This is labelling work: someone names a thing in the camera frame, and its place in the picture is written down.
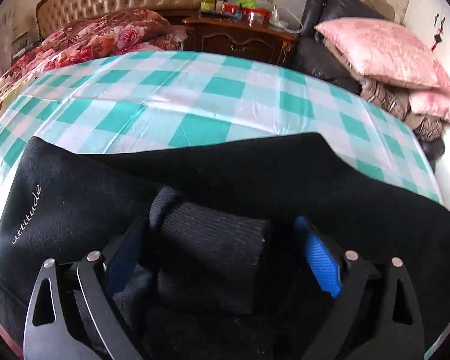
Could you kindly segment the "red floral blanket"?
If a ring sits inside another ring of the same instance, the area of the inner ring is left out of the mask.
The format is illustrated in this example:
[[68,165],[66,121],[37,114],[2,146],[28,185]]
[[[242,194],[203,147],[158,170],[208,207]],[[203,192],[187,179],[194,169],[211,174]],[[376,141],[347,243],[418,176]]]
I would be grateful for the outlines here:
[[181,50],[187,33],[145,8],[80,19],[49,35],[20,57],[0,79],[0,118],[41,74],[94,59],[134,51]]

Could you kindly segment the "brown patterned folded clothes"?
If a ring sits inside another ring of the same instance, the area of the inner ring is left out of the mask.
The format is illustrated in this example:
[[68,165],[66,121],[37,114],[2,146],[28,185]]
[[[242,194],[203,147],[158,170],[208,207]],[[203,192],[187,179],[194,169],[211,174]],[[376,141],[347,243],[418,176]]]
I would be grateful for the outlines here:
[[356,80],[361,89],[360,97],[365,101],[390,113],[407,125],[420,141],[434,141],[441,137],[446,123],[435,116],[416,115],[410,108],[409,92],[404,88],[384,85],[379,81],[359,75],[330,40],[323,40],[324,46]]

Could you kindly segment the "pink satin pillow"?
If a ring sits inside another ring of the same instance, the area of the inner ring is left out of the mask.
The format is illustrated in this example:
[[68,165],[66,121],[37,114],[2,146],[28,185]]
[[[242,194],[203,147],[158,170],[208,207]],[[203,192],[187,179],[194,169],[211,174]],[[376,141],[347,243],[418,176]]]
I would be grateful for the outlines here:
[[413,114],[450,124],[450,77],[436,55],[401,24],[345,17],[314,29],[345,55],[361,76],[409,92]]

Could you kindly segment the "dark wooden nightstand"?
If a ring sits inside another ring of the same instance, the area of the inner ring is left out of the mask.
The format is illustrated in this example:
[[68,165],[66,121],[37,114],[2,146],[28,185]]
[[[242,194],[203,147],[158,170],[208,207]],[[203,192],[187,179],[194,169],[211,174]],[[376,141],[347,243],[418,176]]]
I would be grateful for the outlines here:
[[266,24],[250,25],[231,18],[195,15],[183,19],[184,49],[227,55],[286,67],[297,37]]

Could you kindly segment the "black fleece pants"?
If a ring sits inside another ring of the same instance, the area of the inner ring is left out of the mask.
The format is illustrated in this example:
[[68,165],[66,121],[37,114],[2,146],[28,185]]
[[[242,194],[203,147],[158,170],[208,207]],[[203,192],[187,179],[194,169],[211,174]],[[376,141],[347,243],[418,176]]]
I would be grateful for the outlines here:
[[[320,289],[295,226],[343,249]],[[146,219],[126,287],[105,247]],[[450,211],[305,133],[132,154],[38,137],[0,221],[14,359],[422,359],[450,323]]]

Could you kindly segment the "red container on nightstand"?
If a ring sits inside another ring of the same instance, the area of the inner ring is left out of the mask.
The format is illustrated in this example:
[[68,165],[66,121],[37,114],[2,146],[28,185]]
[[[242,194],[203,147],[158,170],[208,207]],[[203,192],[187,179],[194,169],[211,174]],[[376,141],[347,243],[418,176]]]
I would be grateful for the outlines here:
[[218,11],[224,16],[230,16],[240,20],[248,20],[250,16],[258,16],[264,23],[268,23],[272,16],[272,12],[270,10],[247,8],[242,5],[238,6],[229,2],[224,2]]

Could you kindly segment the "green yellow box on nightstand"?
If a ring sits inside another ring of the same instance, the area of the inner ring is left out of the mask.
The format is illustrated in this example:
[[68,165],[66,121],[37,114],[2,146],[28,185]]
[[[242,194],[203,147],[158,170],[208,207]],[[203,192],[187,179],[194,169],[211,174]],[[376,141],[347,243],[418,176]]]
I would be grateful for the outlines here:
[[201,0],[200,9],[205,12],[216,10],[216,0]]

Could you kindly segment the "teal white checkered bedsheet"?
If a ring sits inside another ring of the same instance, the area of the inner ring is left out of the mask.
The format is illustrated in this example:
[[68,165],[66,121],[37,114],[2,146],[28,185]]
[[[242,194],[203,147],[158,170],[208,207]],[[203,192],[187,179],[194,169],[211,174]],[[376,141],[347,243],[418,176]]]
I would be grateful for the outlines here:
[[0,194],[27,141],[117,154],[315,132],[371,178],[441,200],[415,135],[350,92],[242,58],[143,51],[46,72],[0,118]]

